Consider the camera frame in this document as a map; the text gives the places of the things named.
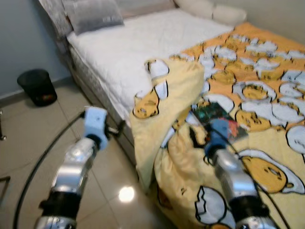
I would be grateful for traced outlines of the dark cover book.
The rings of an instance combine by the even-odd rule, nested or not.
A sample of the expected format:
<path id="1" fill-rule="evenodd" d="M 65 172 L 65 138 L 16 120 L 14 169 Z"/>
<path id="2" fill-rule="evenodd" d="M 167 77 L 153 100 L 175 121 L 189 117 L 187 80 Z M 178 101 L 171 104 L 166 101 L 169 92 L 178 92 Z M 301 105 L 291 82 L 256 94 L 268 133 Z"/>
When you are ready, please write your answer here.
<path id="1" fill-rule="evenodd" d="M 210 102 L 203 106 L 192 106 L 191 111 L 195 118 L 203 125 L 212 119 L 227 121 L 227 129 L 229 129 L 228 139 L 231 143 L 248 137 L 248 131 L 231 118 L 225 109 L 216 102 Z"/>

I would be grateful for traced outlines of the orange wrapper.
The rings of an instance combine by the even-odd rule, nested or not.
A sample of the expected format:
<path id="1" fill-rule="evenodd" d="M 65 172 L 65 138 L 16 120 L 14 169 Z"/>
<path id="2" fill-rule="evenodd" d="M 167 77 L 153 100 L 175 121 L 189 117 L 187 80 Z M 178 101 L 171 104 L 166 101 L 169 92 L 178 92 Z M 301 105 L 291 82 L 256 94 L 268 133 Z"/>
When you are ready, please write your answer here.
<path id="1" fill-rule="evenodd" d="M 41 105 L 47 105 L 50 103 L 54 103 L 56 100 L 56 95 L 55 94 L 42 94 L 38 97 L 39 102 Z"/>

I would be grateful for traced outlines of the black mesh trash bin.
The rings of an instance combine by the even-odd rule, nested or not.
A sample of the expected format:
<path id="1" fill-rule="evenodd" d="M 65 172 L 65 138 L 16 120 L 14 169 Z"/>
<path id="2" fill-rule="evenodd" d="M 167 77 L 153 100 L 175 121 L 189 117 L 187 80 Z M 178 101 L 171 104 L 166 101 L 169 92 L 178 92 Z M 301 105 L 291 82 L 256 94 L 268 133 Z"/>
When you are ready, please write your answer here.
<path id="1" fill-rule="evenodd" d="M 33 104 L 38 107 L 46 106 L 44 104 L 41 105 L 39 102 L 39 96 L 42 94 L 55 94 L 55 101 L 57 101 L 57 94 L 50 79 L 50 74 L 44 69 L 37 68 L 23 72 L 18 76 L 17 83 L 32 100 Z"/>

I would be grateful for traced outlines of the grey pillow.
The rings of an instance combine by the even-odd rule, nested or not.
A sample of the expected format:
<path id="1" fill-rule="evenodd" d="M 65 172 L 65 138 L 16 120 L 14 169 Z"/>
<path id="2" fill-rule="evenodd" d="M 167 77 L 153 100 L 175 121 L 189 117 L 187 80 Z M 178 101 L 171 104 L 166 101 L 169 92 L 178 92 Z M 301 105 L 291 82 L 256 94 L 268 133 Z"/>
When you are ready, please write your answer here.
<path id="1" fill-rule="evenodd" d="M 62 0 L 75 34 L 124 25 L 115 0 Z"/>

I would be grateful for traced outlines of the black metal stand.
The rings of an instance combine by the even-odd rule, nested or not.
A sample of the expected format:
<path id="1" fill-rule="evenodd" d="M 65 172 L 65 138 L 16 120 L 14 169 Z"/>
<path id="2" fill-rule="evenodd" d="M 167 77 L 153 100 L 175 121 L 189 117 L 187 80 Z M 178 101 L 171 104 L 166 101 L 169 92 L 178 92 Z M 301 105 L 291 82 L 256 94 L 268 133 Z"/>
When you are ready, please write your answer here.
<path id="1" fill-rule="evenodd" d="M 0 205 L 2 205 L 7 194 L 11 181 L 11 176 L 0 177 Z"/>

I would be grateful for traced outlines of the long cream bolster pillow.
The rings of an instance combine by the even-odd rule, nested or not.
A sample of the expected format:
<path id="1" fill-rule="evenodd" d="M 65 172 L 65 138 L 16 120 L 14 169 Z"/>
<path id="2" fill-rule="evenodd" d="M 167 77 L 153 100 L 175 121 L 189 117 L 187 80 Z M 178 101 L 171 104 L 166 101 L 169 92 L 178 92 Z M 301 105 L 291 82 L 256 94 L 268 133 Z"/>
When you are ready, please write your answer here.
<path id="1" fill-rule="evenodd" d="M 196 17 L 212 19 L 215 3 L 210 0 L 174 0 L 177 6 Z"/>

